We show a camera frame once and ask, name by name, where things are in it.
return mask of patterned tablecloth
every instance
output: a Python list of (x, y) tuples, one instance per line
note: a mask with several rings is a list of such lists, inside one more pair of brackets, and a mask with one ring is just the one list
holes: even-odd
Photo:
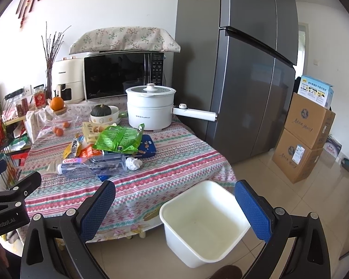
[[(121, 125), (128, 125), (123, 119)], [(45, 172), (49, 163), (62, 158), (63, 150), (81, 132), (81, 121), (63, 137), (43, 128), (32, 146), (21, 177), (32, 171)], [(138, 234), (161, 224), (160, 207), (203, 180), (214, 180), (232, 187), (236, 178), (231, 165), (216, 150), (197, 138), (177, 118), (159, 132), (148, 132), (157, 148), (155, 156), (144, 158), (137, 171), (111, 177), (116, 186), (116, 199), (95, 238), (101, 241)], [(41, 186), (26, 199), (30, 217), (62, 215), (81, 203), (101, 185), (98, 178), (68, 179), (62, 175), (42, 175)], [(18, 230), (24, 241), (28, 226)]]

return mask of lid knob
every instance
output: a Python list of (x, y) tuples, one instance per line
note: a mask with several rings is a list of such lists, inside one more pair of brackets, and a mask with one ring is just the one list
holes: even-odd
[(148, 84), (146, 84), (146, 86), (147, 87), (143, 89), (146, 92), (156, 92), (157, 91), (154, 83), (148, 83)]

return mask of trash bin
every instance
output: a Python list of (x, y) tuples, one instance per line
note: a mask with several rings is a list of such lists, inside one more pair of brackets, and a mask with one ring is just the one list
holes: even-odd
[(223, 259), (250, 224), (235, 197), (203, 181), (160, 208), (167, 245), (188, 267)]

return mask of gray refrigerator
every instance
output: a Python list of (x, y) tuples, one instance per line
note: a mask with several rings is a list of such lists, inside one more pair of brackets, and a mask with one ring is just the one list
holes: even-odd
[(283, 129), (295, 80), (295, 0), (179, 0), (175, 103), (218, 114), (182, 117), (230, 163), (268, 151)]

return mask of green snack wrapper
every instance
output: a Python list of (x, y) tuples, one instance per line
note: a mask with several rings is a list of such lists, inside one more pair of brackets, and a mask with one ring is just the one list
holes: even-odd
[(122, 126), (109, 126), (98, 136), (93, 148), (127, 154), (137, 153), (144, 127), (144, 124), (140, 124), (136, 130)]

